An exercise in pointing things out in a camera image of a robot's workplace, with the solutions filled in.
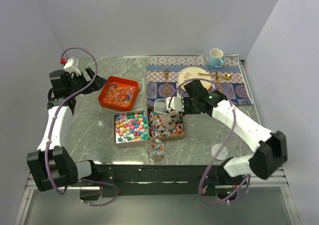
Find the gold knife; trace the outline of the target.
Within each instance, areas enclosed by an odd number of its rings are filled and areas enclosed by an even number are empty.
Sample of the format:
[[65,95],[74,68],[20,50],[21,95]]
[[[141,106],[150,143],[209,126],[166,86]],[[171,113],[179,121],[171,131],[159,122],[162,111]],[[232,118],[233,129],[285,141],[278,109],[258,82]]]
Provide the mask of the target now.
[[219,85],[219,92],[223,92],[223,90],[222,90],[222,86],[221,86],[221,82],[220,82],[220,75],[219,75],[219,73],[218,72],[215,72],[215,78],[216,78],[216,82],[217,82],[217,84]]

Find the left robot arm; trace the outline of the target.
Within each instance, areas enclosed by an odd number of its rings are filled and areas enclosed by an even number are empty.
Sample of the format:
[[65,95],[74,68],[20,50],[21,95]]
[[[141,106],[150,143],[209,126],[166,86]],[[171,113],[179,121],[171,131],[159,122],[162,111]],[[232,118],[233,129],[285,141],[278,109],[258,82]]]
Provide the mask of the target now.
[[85,69],[90,81],[82,73],[56,70],[49,74],[51,89],[48,92],[48,122],[43,139],[35,152],[27,155],[27,164],[39,191],[51,190],[54,187],[74,185],[82,180],[88,186],[98,183],[99,173],[92,160],[74,162],[66,151],[64,144],[68,127],[74,115],[75,98],[65,99],[80,91],[90,94],[98,91],[105,79],[97,76],[91,68]]

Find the orange plastic tray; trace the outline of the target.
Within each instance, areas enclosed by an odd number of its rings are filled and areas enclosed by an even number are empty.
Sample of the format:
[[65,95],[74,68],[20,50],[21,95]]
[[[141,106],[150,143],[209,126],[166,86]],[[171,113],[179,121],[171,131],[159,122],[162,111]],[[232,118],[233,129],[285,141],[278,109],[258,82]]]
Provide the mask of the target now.
[[131,111],[138,93],[137,81],[110,76],[98,96],[98,102],[103,108],[120,112]]

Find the gold fork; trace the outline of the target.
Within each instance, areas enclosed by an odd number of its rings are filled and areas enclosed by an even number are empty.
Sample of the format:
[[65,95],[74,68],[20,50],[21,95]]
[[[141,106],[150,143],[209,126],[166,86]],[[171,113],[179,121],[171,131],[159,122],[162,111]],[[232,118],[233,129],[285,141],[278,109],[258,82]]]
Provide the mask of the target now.
[[168,71],[168,68],[165,68],[164,69],[164,78],[165,78],[164,95],[165,95],[165,97],[169,96],[168,83],[167,83],[168,77],[169,77],[169,71]]

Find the clear round lid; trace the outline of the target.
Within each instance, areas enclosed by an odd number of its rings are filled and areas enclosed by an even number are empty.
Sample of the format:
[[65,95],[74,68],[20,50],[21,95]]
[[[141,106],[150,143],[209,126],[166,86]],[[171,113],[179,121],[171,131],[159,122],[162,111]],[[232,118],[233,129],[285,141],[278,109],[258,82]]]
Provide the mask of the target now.
[[228,158],[229,152],[225,146],[222,146],[222,144],[218,143],[212,146],[211,155],[217,160],[225,160]]

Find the patterned cloth placemat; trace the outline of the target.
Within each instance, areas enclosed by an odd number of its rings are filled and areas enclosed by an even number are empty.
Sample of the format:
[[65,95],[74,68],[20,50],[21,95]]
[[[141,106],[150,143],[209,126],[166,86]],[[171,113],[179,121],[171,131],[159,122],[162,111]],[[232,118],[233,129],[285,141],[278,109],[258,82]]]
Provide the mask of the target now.
[[219,75],[231,74],[230,80],[220,78],[222,88],[228,93],[231,101],[236,106],[247,106],[253,104],[242,70],[240,68],[239,55],[229,54],[223,57],[224,66],[209,68],[208,58],[205,56],[150,56],[146,59],[147,65],[147,105],[154,105],[155,100],[165,98],[164,69],[168,68],[169,77],[167,80],[169,95],[179,85],[177,76],[186,67],[199,67],[207,71],[212,81],[216,82],[215,72]]

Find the cream and orange plate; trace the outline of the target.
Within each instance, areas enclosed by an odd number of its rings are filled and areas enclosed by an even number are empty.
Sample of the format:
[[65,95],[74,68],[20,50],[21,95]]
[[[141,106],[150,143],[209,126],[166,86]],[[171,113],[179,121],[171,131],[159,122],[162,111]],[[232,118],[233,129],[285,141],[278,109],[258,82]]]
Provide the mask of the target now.
[[186,67],[182,69],[177,76],[177,83],[181,84],[182,82],[186,80],[194,79],[194,78],[208,79],[211,81],[211,76],[198,75],[198,72],[208,73],[207,71],[199,67]]

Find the gold spoon on mat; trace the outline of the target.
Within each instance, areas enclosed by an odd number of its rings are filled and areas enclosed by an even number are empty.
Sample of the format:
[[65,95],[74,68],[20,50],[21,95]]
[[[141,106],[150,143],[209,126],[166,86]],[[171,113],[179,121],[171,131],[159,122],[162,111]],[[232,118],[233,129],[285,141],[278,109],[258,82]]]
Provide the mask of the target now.
[[220,78],[222,78],[223,80],[230,80],[232,78],[231,74],[224,74],[224,75],[220,75]]

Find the clear plastic cup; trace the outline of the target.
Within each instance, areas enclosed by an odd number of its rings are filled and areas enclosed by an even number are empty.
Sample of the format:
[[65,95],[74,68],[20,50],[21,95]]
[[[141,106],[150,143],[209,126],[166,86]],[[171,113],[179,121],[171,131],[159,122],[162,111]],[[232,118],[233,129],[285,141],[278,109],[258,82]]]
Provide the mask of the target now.
[[164,158],[163,142],[157,138],[150,139],[145,145],[145,152],[149,161],[161,161]]

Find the light blue mug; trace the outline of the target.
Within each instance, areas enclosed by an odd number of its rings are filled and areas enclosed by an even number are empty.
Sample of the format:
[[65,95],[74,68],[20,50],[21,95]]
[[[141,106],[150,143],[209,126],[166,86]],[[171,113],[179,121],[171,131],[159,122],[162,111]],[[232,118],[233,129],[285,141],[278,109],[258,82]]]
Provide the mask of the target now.
[[213,69],[224,66],[223,56],[224,53],[221,49],[211,49],[208,57],[208,67]]

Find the tin of star candies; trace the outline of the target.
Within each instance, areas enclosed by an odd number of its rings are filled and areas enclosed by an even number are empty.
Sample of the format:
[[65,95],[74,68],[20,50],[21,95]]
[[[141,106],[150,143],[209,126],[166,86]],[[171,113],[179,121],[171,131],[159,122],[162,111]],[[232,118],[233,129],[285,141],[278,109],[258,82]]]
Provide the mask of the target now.
[[144,146],[150,139],[147,112],[118,112],[113,115],[113,141],[118,147]]

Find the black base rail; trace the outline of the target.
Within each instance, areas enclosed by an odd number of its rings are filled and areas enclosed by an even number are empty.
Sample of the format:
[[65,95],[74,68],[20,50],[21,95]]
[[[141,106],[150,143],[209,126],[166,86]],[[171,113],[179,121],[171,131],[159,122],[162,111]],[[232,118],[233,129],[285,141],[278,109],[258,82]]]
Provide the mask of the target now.
[[96,165],[92,160],[74,163],[58,161],[46,168],[32,172],[38,190],[53,189],[50,172],[57,187],[86,185],[98,187],[97,191],[82,192],[80,198],[86,202],[99,197],[114,200],[118,195],[178,195],[195,194],[199,188],[208,187],[209,196],[215,195],[216,186],[231,186],[231,191],[240,185],[248,185],[253,175],[266,180],[271,173],[257,171],[241,172],[231,177],[222,165],[213,165],[208,172],[199,165]]

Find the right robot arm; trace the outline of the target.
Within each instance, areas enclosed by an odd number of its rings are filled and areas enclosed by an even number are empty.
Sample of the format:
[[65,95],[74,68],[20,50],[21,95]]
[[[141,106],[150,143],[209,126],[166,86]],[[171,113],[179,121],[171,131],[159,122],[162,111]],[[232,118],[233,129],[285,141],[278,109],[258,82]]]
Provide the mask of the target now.
[[221,166],[218,179],[230,184],[239,175],[255,174],[260,179],[268,179],[288,160],[287,140],[281,131],[271,130],[259,125],[240,111],[222,92],[209,92],[202,85],[202,79],[188,79],[181,83],[187,97],[177,96],[158,99],[154,110],[166,114],[205,113],[230,128],[230,134],[237,134],[250,147],[252,154],[230,158]]

